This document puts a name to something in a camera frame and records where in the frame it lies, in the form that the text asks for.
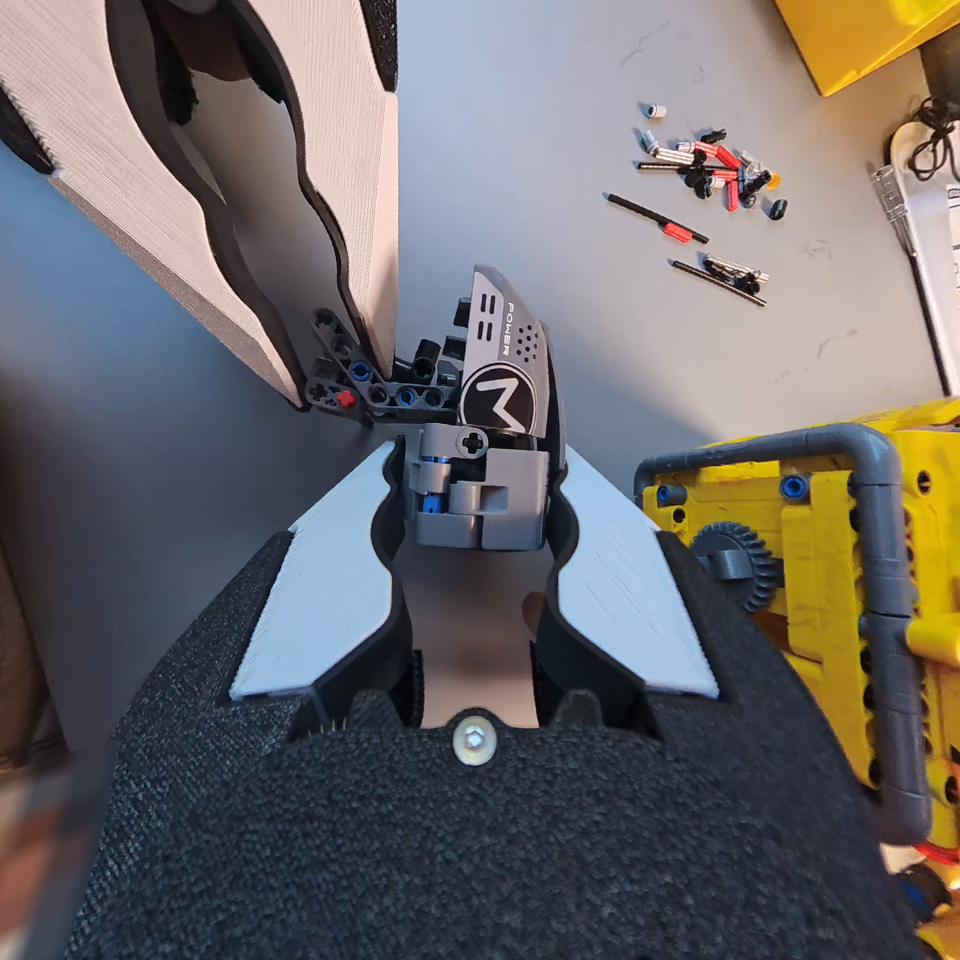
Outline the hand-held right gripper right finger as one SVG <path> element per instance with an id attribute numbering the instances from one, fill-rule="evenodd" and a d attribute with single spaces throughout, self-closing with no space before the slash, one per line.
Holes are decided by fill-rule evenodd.
<path id="1" fill-rule="evenodd" d="M 547 542 L 559 626 L 655 693 L 717 700 L 719 685 L 658 539 L 660 528 L 567 445 Z"/>

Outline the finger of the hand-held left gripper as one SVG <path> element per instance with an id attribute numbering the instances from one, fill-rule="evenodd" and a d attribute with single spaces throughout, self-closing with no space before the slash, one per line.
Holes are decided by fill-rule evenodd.
<path id="1" fill-rule="evenodd" d="M 219 193 L 176 138 L 140 2 L 1 4 L 2 90 L 52 185 L 242 362 L 306 407 L 306 376 Z"/>
<path id="2" fill-rule="evenodd" d="M 343 307 L 390 375 L 399 312 L 399 104 L 359 1 L 232 2 L 283 94 L 301 192 L 335 251 Z"/>

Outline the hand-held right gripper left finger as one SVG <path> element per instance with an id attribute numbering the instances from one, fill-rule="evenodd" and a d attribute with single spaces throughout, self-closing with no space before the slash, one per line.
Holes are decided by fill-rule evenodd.
<path id="1" fill-rule="evenodd" d="M 307 690 L 387 621 L 392 575 L 375 549 L 374 522 L 396 450 L 382 443 L 289 528 L 231 700 Z"/>

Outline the yellow brick-built vehicle model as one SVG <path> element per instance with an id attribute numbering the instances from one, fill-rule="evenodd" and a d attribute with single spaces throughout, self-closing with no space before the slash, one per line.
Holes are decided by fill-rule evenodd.
<path id="1" fill-rule="evenodd" d="M 919 762 L 930 799 L 921 859 L 897 875 L 930 958 L 958 958 L 959 499 L 958 396 L 850 422 L 875 430 L 900 468 L 903 553 L 910 585 L 907 656 L 917 666 Z M 882 789 L 881 698 L 867 633 L 854 461 L 786 448 L 773 435 L 642 461 L 637 505 L 673 532 L 805 682 L 871 800 Z"/>

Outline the grey brick engine assembly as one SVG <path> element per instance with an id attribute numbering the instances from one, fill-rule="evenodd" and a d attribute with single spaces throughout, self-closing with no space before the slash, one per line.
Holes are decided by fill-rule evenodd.
<path id="1" fill-rule="evenodd" d="M 328 310 L 313 319 L 318 358 L 306 399 L 368 426 L 418 429 L 403 498 L 422 546 L 497 552 L 540 549 L 551 487 L 565 468 L 562 406 L 548 331 L 497 270 L 478 266 L 444 344 L 375 369 Z M 354 393 L 351 409 L 336 395 Z"/>

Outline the grey desk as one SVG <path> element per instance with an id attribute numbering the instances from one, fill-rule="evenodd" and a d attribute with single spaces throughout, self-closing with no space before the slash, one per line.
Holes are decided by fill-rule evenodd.
<path id="1" fill-rule="evenodd" d="M 918 54 L 823 99 L 772 2 L 401 2 L 398 41 L 404 355 L 495 267 L 551 331 L 570 443 L 625 493 L 649 455 L 940 396 L 868 174 L 927 93 Z M 642 132 L 715 129 L 782 178 L 754 209 L 634 167 Z M 766 273 L 767 305 L 669 265 L 705 255 Z M 3 545 L 85 751 L 388 432 L 295 412 L 7 150 L 2 257 Z"/>

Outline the black axle with red bush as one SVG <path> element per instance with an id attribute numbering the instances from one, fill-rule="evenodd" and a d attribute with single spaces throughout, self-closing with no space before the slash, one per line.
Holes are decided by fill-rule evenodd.
<path id="1" fill-rule="evenodd" d="M 604 193 L 603 198 L 610 205 L 618 207 L 622 210 L 627 210 L 645 220 L 655 223 L 664 234 L 678 240 L 678 242 L 684 244 L 696 242 L 702 245 L 706 245 L 710 242 L 710 238 L 706 234 L 692 229 L 674 219 L 667 217 L 664 214 L 636 203 L 628 198 L 624 198 L 613 193 Z"/>

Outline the grey and black connector pins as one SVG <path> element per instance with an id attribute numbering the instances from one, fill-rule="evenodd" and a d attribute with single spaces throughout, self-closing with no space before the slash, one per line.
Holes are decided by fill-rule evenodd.
<path id="1" fill-rule="evenodd" d="M 702 270 L 727 286 L 754 297 L 761 294 L 762 287 L 769 281 L 766 272 L 715 254 L 703 256 Z"/>

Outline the pile of small brick pins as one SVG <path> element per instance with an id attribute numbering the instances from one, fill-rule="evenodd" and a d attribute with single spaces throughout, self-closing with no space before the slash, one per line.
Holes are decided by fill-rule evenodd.
<path id="1" fill-rule="evenodd" d="M 645 155 L 633 167 L 674 174 L 700 200 L 721 197 L 728 212 L 753 210 L 762 195 L 779 190 L 783 179 L 748 150 L 729 146 L 727 136 L 726 129 L 715 128 L 692 139 L 662 141 L 648 129 L 639 136 Z"/>

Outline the white paper sheet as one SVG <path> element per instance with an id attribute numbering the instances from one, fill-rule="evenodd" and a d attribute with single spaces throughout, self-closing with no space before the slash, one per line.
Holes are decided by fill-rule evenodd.
<path id="1" fill-rule="evenodd" d="M 914 151 L 932 135 L 920 122 L 893 135 L 890 159 L 905 206 L 915 276 L 934 365 L 948 396 L 959 392 L 959 146 L 958 129 L 948 138 L 954 162 L 921 180 L 908 166 Z"/>

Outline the yellow plastic bin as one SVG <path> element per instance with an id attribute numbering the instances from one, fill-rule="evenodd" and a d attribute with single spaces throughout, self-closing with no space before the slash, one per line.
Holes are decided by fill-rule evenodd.
<path id="1" fill-rule="evenodd" d="M 776 1 L 823 98 L 959 22 L 957 1 Z"/>

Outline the black flat device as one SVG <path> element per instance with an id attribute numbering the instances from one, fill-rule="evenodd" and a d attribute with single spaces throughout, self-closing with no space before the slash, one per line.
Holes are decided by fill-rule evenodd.
<path id="1" fill-rule="evenodd" d="M 943 102 L 959 100 L 959 24 L 942 31 L 918 48 L 929 95 Z"/>

